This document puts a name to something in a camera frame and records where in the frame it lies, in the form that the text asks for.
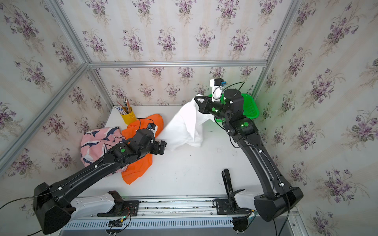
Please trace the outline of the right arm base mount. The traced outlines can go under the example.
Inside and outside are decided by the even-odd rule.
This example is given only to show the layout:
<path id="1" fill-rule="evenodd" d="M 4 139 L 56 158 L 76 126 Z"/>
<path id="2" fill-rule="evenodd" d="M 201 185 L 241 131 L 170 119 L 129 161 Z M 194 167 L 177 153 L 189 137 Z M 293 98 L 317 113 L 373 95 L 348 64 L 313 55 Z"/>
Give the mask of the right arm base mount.
<path id="1" fill-rule="evenodd" d="M 215 198 L 213 200 L 213 207 L 216 209 L 217 215 L 241 215 L 241 214 L 251 214 L 254 210 L 249 208 L 240 207 L 235 199 L 237 193 L 244 191 L 244 189 L 239 189 L 237 191 L 233 190 L 231 176 L 228 169 L 224 169 L 221 172 L 223 179 L 223 184 L 225 186 L 225 191 L 227 198 L 219 199 Z"/>

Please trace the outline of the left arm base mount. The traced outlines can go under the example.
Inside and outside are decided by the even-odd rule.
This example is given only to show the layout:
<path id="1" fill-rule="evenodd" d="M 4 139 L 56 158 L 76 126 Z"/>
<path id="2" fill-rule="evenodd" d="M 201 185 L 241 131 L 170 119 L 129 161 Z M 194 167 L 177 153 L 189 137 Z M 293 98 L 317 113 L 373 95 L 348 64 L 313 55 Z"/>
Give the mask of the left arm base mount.
<path id="1" fill-rule="evenodd" d="M 97 217 L 115 217 L 115 216 L 137 216 L 140 201 L 138 200 L 125 200 L 121 195 L 113 190 L 107 192 L 113 199 L 111 202 L 113 206 L 105 211 L 101 211 L 97 214 Z"/>

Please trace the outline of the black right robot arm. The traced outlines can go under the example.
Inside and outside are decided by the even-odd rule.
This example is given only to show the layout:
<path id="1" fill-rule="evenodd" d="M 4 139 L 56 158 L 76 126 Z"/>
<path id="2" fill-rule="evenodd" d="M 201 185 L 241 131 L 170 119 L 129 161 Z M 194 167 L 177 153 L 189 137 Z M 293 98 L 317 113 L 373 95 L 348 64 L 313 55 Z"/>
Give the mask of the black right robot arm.
<path id="1" fill-rule="evenodd" d="M 285 179 L 267 153 L 253 121 L 259 116 L 254 99 L 237 89 L 227 89 L 219 99 L 196 96 L 194 100 L 200 113 L 221 121 L 231 143 L 241 149 L 251 163 L 263 190 L 254 197 L 255 209 L 262 219 L 270 222 L 296 206 L 304 194 Z"/>

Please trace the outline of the white shorts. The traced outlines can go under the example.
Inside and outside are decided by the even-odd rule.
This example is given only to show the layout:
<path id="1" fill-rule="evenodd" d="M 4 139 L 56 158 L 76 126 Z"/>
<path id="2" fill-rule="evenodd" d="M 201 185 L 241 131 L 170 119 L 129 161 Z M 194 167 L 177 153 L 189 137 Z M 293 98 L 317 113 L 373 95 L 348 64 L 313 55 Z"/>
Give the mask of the white shorts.
<path id="1" fill-rule="evenodd" d="M 214 121 L 214 116 L 199 112 L 199 106 L 192 99 L 175 114 L 157 136 L 167 143 L 166 149 L 174 151 L 182 145 L 200 147 L 203 142 L 203 127 L 207 121 Z"/>

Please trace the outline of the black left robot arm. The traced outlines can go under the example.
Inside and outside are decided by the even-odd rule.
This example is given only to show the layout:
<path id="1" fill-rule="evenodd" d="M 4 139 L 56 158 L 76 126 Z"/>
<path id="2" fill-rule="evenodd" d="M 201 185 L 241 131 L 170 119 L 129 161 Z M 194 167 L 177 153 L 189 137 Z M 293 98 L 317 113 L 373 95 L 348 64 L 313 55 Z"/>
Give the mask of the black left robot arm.
<path id="1" fill-rule="evenodd" d="M 166 142 L 157 141 L 151 130 L 140 129 L 81 171 L 52 185 L 38 185 L 34 189 L 33 211 L 42 232 L 52 234 L 62 229 L 76 211 L 71 202 L 83 191 L 148 154 L 163 155 L 165 148 Z"/>

